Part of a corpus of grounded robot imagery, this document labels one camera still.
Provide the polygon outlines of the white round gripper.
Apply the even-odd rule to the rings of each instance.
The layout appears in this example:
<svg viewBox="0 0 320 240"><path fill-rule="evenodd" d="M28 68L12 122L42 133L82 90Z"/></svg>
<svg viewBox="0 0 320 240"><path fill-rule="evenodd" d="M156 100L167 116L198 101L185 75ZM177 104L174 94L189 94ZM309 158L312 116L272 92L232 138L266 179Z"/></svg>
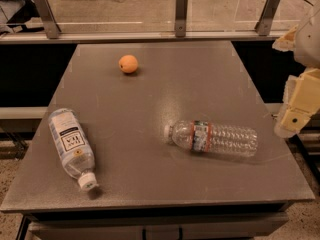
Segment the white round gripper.
<svg viewBox="0 0 320 240"><path fill-rule="evenodd" d="M315 4L298 26L277 38L272 48L294 50L295 60L309 67L298 77L290 75L285 83L274 132L281 138L291 138L320 110L320 4Z"/></svg>

